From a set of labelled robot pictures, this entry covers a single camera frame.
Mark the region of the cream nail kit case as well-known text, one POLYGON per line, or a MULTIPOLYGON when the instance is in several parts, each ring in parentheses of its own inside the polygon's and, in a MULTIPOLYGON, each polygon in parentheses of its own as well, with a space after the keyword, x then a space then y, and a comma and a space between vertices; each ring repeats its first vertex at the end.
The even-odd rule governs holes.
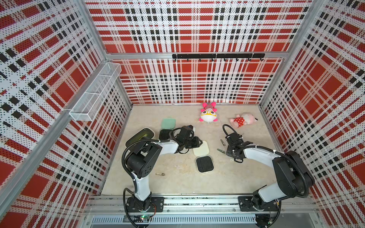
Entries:
POLYGON ((207 173, 214 170, 213 160, 210 156, 196 158, 196 165, 199 173, 207 173))
POLYGON ((206 141, 202 142, 197 148, 193 148, 193 153, 196 157, 206 156, 210 153, 208 143, 206 141))

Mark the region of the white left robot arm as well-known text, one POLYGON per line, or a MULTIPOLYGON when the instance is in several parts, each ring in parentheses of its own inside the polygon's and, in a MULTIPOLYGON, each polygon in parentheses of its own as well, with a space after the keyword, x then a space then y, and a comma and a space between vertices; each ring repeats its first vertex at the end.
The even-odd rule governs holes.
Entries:
POLYGON ((149 175, 158 158, 165 154, 186 154, 202 144, 203 141, 195 135, 194 127, 188 125, 169 130, 166 139, 150 139, 144 136, 127 146, 121 163, 133 181, 134 190, 125 189, 131 194, 125 208, 130 212, 161 212, 162 208, 154 201, 149 186, 149 175))

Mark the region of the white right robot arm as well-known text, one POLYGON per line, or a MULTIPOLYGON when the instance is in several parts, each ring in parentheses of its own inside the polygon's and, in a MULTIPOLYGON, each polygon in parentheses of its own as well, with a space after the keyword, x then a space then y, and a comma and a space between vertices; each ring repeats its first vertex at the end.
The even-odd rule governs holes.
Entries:
POLYGON ((315 180, 301 157, 294 151, 288 153, 256 145, 244 141, 233 127, 222 126, 228 143, 226 155, 235 162, 242 163, 244 159, 260 162, 273 169, 276 182, 266 185, 252 194, 251 202, 246 206, 255 211, 264 211, 270 203, 281 203, 289 198, 306 198, 315 180))

